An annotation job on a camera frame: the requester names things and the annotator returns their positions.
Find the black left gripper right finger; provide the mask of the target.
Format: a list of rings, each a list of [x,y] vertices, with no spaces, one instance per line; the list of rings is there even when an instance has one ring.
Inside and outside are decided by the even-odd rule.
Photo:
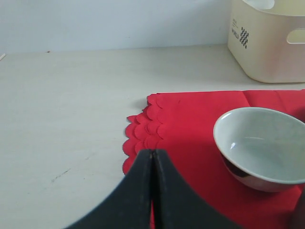
[[[152,211],[156,229],[239,229],[179,174],[166,151],[152,151]]]

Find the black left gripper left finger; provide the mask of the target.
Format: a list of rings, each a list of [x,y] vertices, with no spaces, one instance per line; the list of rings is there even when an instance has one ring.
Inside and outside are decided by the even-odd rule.
[[[148,229],[151,217],[152,150],[138,153],[115,190],[69,229]]]

